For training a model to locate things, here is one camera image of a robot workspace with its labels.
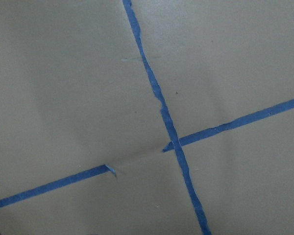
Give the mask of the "brown paper table cover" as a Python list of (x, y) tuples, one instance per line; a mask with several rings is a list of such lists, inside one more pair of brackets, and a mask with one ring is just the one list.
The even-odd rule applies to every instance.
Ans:
[(0, 0), (1, 235), (294, 235), (294, 0)]

